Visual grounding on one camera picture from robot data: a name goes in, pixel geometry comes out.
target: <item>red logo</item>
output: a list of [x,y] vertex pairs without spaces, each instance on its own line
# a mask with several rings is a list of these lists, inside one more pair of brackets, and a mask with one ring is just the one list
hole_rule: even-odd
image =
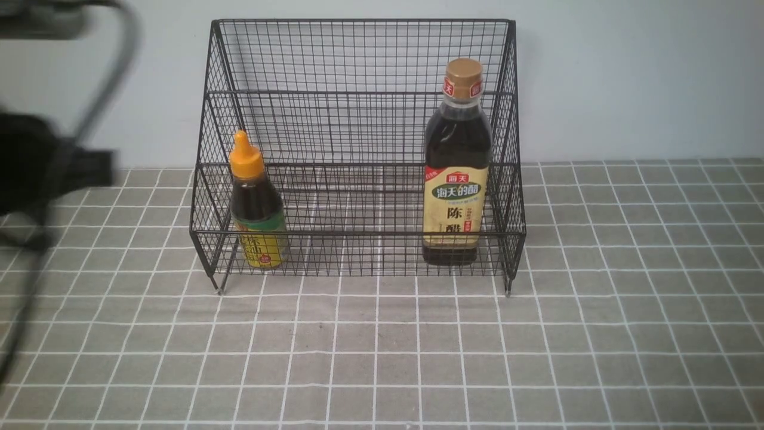
[[480,93],[483,92],[483,81],[479,80],[476,83],[473,83],[472,86],[470,86],[470,97],[477,97],[480,96]]
[[427,182],[430,179],[433,179],[434,177],[438,176],[444,170],[445,170],[445,168],[434,169],[434,168],[431,168],[429,166],[425,166],[425,182]]
[[448,77],[443,78],[443,93],[446,96],[454,96],[454,83],[448,80]]
[[470,175],[456,171],[445,178],[448,184],[467,184],[470,181]]

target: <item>black wire rack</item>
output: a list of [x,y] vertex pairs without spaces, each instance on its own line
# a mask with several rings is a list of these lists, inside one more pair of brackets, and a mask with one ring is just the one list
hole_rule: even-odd
[[[457,57],[483,64],[493,154],[477,260],[429,265],[422,141]],[[526,235],[516,77],[514,21],[213,21],[190,232],[215,289],[260,272],[230,212],[228,153],[243,129],[285,206],[275,234],[290,251],[267,273],[500,275],[509,294]]]

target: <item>blurry black object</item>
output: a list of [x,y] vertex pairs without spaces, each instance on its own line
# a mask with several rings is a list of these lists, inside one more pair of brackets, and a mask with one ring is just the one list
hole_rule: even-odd
[[[0,39],[69,38],[55,24],[82,13],[84,6],[105,6],[119,12],[123,24],[122,41],[116,61],[96,97],[88,106],[71,138],[56,137],[49,125],[34,116],[3,114],[0,122],[0,208],[2,213],[20,210],[35,224],[29,239],[14,238],[0,231],[0,242],[32,252],[34,259],[24,280],[22,297],[14,324],[9,330],[0,362],[0,388],[15,364],[40,288],[45,255],[53,244],[50,203],[68,191],[112,182],[112,157],[105,151],[79,147],[105,111],[125,77],[138,45],[138,20],[119,0],[0,0]],[[44,11],[44,19],[37,20]]]
[[[70,165],[55,195],[42,195],[45,169],[62,145],[70,146]],[[37,116],[0,113],[0,215],[16,211],[33,215],[50,198],[113,182],[111,151],[91,151],[59,139]]]

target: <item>table surface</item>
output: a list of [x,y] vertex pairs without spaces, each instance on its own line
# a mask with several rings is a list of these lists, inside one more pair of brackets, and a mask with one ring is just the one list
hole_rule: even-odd
[[[764,425],[764,159],[523,165],[510,298],[491,277],[261,275],[219,297],[190,174],[61,200],[3,428]],[[0,249],[3,337],[28,263]]]

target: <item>bottle cap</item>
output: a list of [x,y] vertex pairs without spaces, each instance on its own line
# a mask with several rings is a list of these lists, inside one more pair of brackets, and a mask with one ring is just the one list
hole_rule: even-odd
[[473,99],[483,93],[483,66],[471,58],[457,58],[445,67],[443,93],[455,99]]
[[263,154],[257,146],[249,144],[249,138],[244,130],[234,134],[234,149],[228,156],[231,162],[231,172],[240,179],[256,178],[265,173]]

